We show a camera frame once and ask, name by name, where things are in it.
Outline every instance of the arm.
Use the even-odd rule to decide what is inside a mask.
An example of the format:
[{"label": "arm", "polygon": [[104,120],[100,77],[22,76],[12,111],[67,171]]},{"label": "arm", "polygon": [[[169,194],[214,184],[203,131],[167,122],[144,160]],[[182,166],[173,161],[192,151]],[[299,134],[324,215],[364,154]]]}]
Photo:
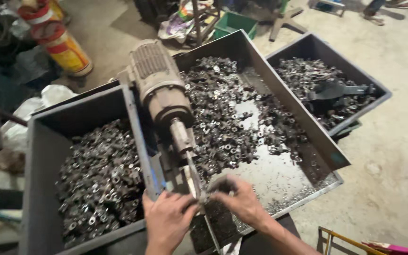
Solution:
[{"label": "arm", "polygon": [[210,190],[233,191],[233,196],[218,191],[212,194],[210,199],[220,201],[241,221],[250,224],[258,232],[266,235],[281,253],[293,255],[320,254],[270,217],[258,201],[251,184],[238,177],[227,175],[215,181]]},{"label": "arm", "polygon": [[184,239],[198,205],[192,195],[164,191],[153,202],[144,192],[143,207],[147,226],[145,255],[171,255]]}]

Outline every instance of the sandal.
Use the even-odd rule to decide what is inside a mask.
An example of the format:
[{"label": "sandal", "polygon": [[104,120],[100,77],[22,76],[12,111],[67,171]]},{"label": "sandal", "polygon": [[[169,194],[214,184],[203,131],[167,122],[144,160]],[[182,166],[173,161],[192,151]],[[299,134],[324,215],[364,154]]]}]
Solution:
[{"label": "sandal", "polygon": [[372,23],[376,24],[377,26],[385,25],[385,20],[382,18],[382,16],[379,16],[379,15],[368,16],[366,14],[363,14],[363,18],[365,20],[371,21]]},{"label": "sandal", "polygon": [[392,0],[385,3],[385,7],[408,9],[408,0]]}]

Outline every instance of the concrete floor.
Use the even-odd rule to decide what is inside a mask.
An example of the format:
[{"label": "concrete floor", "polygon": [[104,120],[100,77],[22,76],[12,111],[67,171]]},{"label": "concrete floor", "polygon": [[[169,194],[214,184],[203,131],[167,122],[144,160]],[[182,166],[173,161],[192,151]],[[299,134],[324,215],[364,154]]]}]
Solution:
[{"label": "concrete floor", "polygon": [[[393,92],[391,99],[360,119],[361,128],[340,141],[352,162],[339,171],[345,183],[291,213],[303,240],[314,247],[318,226],[356,241],[408,247],[408,9],[382,9],[387,25],[378,27],[359,16],[367,3],[349,1],[343,18],[309,9],[306,0],[292,0],[288,6],[302,6],[305,11],[294,18],[297,22]],[[69,29],[95,65],[79,91],[104,84],[127,65],[126,56],[138,41],[156,38],[155,29],[140,21],[130,0],[62,4],[72,15]],[[298,36],[281,29],[271,43],[260,28],[253,42],[267,55]]]}]

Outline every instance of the pink object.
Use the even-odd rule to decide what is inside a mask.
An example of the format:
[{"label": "pink object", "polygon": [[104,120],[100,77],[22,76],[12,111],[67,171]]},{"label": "pink object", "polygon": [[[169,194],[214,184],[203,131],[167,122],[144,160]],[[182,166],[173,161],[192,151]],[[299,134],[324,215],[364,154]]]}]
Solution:
[{"label": "pink object", "polygon": [[408,248],[374,241],[361,242],[364,245],[389,255],[408,255]]}]

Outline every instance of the metal tray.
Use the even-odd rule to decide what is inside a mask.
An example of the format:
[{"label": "metal tray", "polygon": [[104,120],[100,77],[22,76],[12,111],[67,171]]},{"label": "metal tray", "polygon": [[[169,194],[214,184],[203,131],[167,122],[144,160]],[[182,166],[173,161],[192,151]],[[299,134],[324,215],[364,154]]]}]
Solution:
[{"label": "metal tray", "polygon": [[25,169],[20,255],[82,254],[145,228],[144,220],[137,221],[67,250],[64,250],[61,236],[63,219],[58,213],[60,203],[56,198],[55,182],[60,177],[61,165],[71,154],[70,138],[127,117],[135,137],[146,188],[152,191],[150,194],[159,194],[164,184],[162,175],[155,174],[162,172],[160,163],[155,162],[155,158],[146,151],[142,125],[128,86],[119,85],[118,81],[106,84],[96,93],[71,98],[67,103],[35,114],[29,120],[30,144]]},{"label": "metal tray", "polygon": [[[305,164],[301,166],[294,165],[287,154],[272,156],[269,155],[267,146],[260,146],[258,147],[259,160],[251,164],[242,163],[234,170],[224,169],[222,174],[239,175],[253,183],[261,203],[274,218],[306,204],[343,183],[336,170],[350,165],[348,159],[260,55],[243,30],[207,43],[188,53],[175,55],[174,59],[179,70],[186,72],[195,65],[197,59],[208,56],[237,61],[238,69],[242,70],[239,75],[252,85],[258,86],[258,89],[268,87],[271,93],[294,114],[296,121],[306,130],[310,140],[310,147],[306,149],[304,157]],[[247,107],[252,106],[243,103],[236,106],[236,109],[238,107],[242,107],[241,111],[245,111]],[[315,153],[316,160],[321,166],[319,171],[314,171],[306,165],[312,153]],[[252,227],[239,222],[224,208],[218,207],[215,210],[206,211],[221,246],[253,231]],[[212,241],[208,233],[199,227],[201,225],[201,222],[194,222],[191,237],[194,240],[195,251],[208,254],[213,250]]]},{"label": "metal tray", "polygon": [[374,84],[376,87],[377,100],[370,103],[359,112],[345,119],[331,130],[328,130],[330,136],[334,136],[355,120],[363,116],[365,113],[376,108],[379,104],[391,97],[392,93],[379,81],[367,74],[357,65],[346,59],[338,51],[336,51],[329,43],[319,38],[312,32],[307,32],[294,40],[292,43],[280,48],[279,50],[270,53],[265,58],[270,66],[278,66],[280,59],[290,60],[293,57],[311,60],[322,60],[329,66],[335,66],[343,71],[348,79],[353,80],[357,84]]}]

